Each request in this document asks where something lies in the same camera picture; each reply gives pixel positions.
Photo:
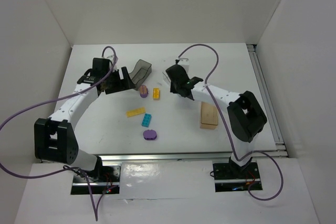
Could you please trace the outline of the purple pink lego piece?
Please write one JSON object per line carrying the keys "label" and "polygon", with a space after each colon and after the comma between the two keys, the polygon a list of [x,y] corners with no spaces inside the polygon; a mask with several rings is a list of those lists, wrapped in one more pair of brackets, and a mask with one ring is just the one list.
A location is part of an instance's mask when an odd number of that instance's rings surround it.
{"label": "purple pink lego piece", "polygon": [[146,98],[149,95],[148,88],[145,85],[139,87],[140,97]]}

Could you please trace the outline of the short yellow lego brick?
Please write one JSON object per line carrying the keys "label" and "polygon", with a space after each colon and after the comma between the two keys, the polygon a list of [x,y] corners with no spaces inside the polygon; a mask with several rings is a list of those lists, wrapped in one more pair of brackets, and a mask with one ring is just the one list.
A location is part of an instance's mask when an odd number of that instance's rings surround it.
{"label": "short yellow lego brick", "polygon": [[159,100],[160,99],[160,89],[159,88],[153,88],[153,100]]}

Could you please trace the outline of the long yellow lego brick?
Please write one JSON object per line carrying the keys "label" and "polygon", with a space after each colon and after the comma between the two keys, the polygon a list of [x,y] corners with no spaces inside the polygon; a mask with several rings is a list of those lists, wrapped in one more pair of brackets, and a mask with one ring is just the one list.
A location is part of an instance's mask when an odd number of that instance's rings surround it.
{"label": "long yellow lego brick", "polygon": [[145,107],[140,107],[140,108],[137,108],[137,109],[126,111],[126,116],[128,118],[130,118],[130,117],[133,117],[133,116],[144,114],[145,112],[146,112]]}

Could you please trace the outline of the teal lego brick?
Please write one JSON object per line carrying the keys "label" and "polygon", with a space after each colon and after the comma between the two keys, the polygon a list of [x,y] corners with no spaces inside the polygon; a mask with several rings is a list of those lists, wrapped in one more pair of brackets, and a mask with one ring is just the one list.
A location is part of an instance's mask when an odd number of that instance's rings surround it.
{"label": "teal lego brick", "polygon": [[152,118],[151,114],[145,113],[141,125],[143,127],[149,127],[151,118]]}

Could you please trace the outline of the purple rounded lego brick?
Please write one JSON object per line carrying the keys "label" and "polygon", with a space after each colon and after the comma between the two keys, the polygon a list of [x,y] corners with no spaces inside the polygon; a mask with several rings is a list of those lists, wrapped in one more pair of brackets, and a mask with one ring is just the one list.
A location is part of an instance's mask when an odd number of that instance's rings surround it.
{"label": "purple rounded lego brick", "polygon": [[143,132],[143,138],[147,141],[153,141],[157,139],[157,132],[155,130],[145,130]]}

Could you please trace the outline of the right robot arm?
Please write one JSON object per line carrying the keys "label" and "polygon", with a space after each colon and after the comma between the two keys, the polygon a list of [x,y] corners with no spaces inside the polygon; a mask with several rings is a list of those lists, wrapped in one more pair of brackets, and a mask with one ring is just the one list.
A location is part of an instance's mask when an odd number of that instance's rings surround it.
{"label": "right robot arm", "polygon": [[185,68],[178,63],[166,69],[170,92],[216,106],[233,152],[229,163],[233,169],[242,172],[252,160],[254,138],[267,124],[267,117],[252,92],[236,93],[209,84],[213,72],[211,70],[203,80],[189,78]]}

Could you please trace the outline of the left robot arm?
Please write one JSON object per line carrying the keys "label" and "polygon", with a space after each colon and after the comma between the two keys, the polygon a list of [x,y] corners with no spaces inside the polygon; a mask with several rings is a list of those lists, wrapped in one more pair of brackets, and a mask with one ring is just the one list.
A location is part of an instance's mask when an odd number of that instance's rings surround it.
{"label": "left robot arm", "polygon": [[127,68],[116,68],[117,56],[94,58],[92,68],[81,76],[64,104],[46,119],[34,124],[35,157],[77,167],[93,179],[103,174],[102,159],[79,148],[75,128],[87,108],[100,94],[133,89]]}

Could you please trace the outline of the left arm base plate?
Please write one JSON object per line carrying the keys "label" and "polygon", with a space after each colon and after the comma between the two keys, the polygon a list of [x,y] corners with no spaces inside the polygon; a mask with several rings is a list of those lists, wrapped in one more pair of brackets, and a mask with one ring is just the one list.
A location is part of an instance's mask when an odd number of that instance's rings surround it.
{"label": "left arm base plate", "polygon": [[[101,195],[106,193],[114,195],[120,193],[120,175],[121,165],[104,166],[102,175],[97,178],[88,176],[90,188],[93,195]],[[84,175],[76,172],[73,176],[71,185],[71,195],[88,195],[89,188]]]}

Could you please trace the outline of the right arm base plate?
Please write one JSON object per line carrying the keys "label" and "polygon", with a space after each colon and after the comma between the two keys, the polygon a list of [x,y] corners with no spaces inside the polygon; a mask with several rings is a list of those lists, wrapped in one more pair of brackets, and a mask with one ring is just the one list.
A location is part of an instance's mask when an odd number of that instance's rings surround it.
{"label": "right arm base plate", "polygon": [[213,163],[213,170],[209,173],[214,178],[215,191],[247,191],[262,190],[259,168],[256,162],[250,163],[242,172],[236,172],[229,163]]}

